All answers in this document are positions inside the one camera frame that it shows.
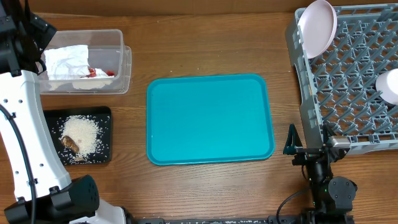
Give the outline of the teal serving tray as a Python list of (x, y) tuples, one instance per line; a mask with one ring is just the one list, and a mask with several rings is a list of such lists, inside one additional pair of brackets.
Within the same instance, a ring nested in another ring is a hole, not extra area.
[(253, 73), (160, 78), (147, 87), (155, 165), (255, 161), (275, 151), (265, 80)]

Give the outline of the brown food scrap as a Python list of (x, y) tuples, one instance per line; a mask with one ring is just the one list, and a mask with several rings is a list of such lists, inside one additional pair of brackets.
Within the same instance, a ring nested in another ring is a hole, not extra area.
[(75, 141), (69, 136), (63, 136), (61, 138), (61, 143), (64, 147), (68, 148), (74, 153), (79, 153), (80, 151), (80, 148), (77, 146)]

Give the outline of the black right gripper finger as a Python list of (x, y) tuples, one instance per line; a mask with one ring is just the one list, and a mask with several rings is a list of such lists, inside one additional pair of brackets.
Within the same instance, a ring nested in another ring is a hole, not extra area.
[(335, 140), (335, 132), (327, 125), (324, 124), (322, 127), (323, 130), (323, 144), (326, 146), (333, 146), (333, 141)]
[(299, 150), (303, 149), (302, 142), (295, 125), (292, 123), (289, 126), (287, 141), (284, 146), (283, 154), (295, 155)]

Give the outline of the clear plastic bin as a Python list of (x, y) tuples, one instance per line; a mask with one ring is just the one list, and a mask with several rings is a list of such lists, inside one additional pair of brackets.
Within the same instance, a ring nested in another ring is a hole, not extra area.
[[(108, 30), (66, 30), (58, 31), (45, 50), (68, 47), (71, 45), (87, 45), (89, 64), (91, 67), (104, 71), (113, 70), (116, 74), (111, 84), (102, 88), (77, 90), (71, 84), (61, 86), (55, 91), (45, 91), (43, 95), (114, 95), (127, 93), (132, 70), (132, 52), (124, 44), (123, 33), (118, 29)], [(39, 75), (40, 85), (48, 83), (47, 71)]]

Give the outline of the grey dishwasher rack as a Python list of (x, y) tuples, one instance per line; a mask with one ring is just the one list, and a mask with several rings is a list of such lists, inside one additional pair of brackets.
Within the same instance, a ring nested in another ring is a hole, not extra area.
[(346, 137), (351, 154), (397, 148), (397, 106), (376, 89), (377, 77), (397, 68), (397, 4), (338, 6), (335, 38), (308, 58), (297, 9), (285, 32), (301, 91), (308, 147), (323, 143), (323, 125)]

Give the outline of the red snack wrapper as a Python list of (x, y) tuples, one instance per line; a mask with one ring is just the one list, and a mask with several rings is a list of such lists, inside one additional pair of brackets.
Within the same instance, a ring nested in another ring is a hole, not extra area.
[(103, 71), (100, 68), (88, 68), (89, 74), (86, 75), (86, 78), (108, 78), (114, 77), (115, 73), (111, 70)]

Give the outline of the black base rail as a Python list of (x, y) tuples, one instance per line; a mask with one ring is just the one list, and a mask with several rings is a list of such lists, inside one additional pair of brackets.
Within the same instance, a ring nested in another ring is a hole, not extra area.
[[(342, 221), (305, 221), (300, 215), (280, 216), (281, 224), (302, 224), (302, 223), (349, 223), (354, 224), (352, 216), (348, 216)], [(219, 218), (219, 219), (186, 219), (186, 220), (164, 220), (163, 218), (133, 218), (133, 224), (278, 224), (276, 216), (267, 218)]]

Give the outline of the pink white bowl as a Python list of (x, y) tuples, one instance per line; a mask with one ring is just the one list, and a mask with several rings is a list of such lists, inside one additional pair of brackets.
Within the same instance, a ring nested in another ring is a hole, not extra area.
[(376, 90), (381, 91), (380, 97), (392, 105), (398, 100), (398, 73), (397, 69), (380, 74), (376, 80)]

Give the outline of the white round plate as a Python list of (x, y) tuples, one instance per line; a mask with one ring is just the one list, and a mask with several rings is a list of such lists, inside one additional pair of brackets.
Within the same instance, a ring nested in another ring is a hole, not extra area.
[(336, 11), (328, 1), (316, 0), (304, 10), (298, 26), (302, 32), (302, 47), (307, 58), (315, 58), (327, 50), (335, 37)]

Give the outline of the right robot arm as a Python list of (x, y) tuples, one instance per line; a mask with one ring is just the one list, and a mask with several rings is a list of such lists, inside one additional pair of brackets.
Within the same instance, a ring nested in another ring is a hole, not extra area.
[(331, 163), (343, 159), (349, 150), (349, 140), (336, 135), (327, 125), (323, 126), (322, 145), (315, 148), (304, 148), (295, 125), (289, 126), (283, 153), (294, 156), (292, 164), (302, 168), (308, 187), (289, 196), (280, 204), (275, 216), (277, 223), (284, 220), (280, 215), (282, 207), (289, 200), (308, 191), (312, 194), (313, 207), (304, 209), (300, 215), (286, 218), (287, 223), (354, 223), (348, 212), (353, 209), (358, 186), (345, 177), (334, 177), (331, 170)]

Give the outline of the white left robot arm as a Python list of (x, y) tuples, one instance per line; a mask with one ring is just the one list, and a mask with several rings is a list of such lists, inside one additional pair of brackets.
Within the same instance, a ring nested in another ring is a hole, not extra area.
[(40, 100), (41, 59), (56, 28), (28, 2), (1, 0), (1, 137), (11, 163), (15, 203), (9, 223), (132, 223), (102, 200), (94, 179), (72, 179), (58, 157)]

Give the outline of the white napkin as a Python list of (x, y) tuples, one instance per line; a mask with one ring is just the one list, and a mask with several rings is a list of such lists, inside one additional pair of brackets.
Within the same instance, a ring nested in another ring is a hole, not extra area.
[(87, 45), (71, 45), (44, 51), (45, 66), (49, 82), (40, 87), (45, 91), (55, 91), (63, 85), (71, 84), (77, 90), (102, 88), (112, 83), (108, 78), (86, 78), (89, 74), (89, 49)]

